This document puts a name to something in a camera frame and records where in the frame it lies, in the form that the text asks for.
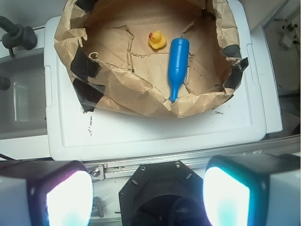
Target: led light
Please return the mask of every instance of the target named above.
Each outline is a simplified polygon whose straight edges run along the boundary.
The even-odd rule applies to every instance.
[[[93,184],[85,171],[77,171],[46,195],[50,226],[84,226],[91,218]]]
[[[246,226],[250,189],[218,167],[204,175],[203,198],[213,226]]]

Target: rubber duck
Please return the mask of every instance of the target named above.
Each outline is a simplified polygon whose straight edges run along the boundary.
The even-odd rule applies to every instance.
[[[159,49],[166,45],[166,38],[163,36],[161,31],[156,31],[149,34],[149,45],[153,49]]]

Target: black tape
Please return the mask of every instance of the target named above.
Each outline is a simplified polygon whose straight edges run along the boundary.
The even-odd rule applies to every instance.
[[[221,52],[226,56],[226,57],[238,57],[241,58],[240,54],[240,47],[239,45],[230,45],[221,50]]]
[[[243,59],[239,64],[232,66],[232,72],[225,81],[224,87],[236,89],[241,83],[243,71],[249,66],[248,58]]]
[[[75,79],[73,82],[73,87],[84,111],[94,111],[94,107],[96,106],[100,98],[103,97],[104,86],[95,84],[91,86],[89,83]]]
[[[77,0],[75,5],[80,7],[86,13],[91,13],[97,1],[98,0]]]
[[[101,69],[101,66],[90,59],[79,45],[71,62],[71,71],[75,77],[86,82],[88,77],[95,78]]]
[[[232,99],[232,97],[234,97],[234,94],[232,94],[227,101],[229,101],[230,99]]]
[[[202,9],[202,19],[210,18],[210,21],[215,20],[215,15],[207,12],[207,9]]]

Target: blue bottle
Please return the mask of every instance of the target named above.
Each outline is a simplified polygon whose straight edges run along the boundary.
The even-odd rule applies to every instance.
[[[168,80],[171,88],[169,100],[174,102],[178,98],[180,86],[184,82],[189,54],[189,41],[187,39],[174,39],[171,42],[168,64]]]

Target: bin lid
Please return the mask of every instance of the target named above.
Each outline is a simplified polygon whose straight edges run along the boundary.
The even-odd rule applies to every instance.
[[[113,160],[256,142],[266,121],[252,41],[244,10],[229,1],[240,35],[242,57],[248,57],[242,83],[221,106],[186,118],[157,119],[102,109],[83,112],[66,68],[54,49],[60,17],[45,27],[44,63],[50,155],[54,160]]]

